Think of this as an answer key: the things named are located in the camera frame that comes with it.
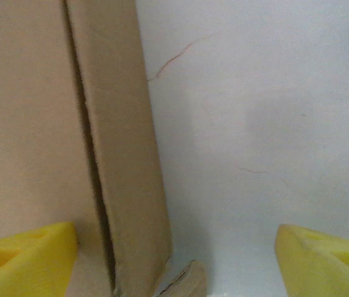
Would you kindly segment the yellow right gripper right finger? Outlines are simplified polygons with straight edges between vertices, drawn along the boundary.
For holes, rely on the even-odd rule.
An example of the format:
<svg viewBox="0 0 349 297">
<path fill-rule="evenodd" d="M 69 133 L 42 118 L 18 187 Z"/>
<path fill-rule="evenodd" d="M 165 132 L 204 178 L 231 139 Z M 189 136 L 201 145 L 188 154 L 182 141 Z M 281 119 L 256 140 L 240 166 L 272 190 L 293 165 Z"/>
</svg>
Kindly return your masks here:
<svg viewBox="0 0 349 297">
<path fill-rule="evenodd" d="M 288 296 L 349 296 L 349 240 L 280 225 L 275 255 Z"/>
</svg>

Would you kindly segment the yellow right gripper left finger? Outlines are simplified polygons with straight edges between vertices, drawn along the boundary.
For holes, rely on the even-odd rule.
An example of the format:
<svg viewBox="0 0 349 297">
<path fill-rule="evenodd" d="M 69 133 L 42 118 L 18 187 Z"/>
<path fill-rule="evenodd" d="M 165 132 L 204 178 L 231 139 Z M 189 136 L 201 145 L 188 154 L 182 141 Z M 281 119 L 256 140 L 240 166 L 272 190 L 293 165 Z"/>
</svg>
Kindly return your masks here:
<svg viewBox="0 0 349 297">
<path fill-rule="evenodd" d="M 78 253 L 71 222 L 0 239 L 0 296 L 64 296 Z"/>
</svg>

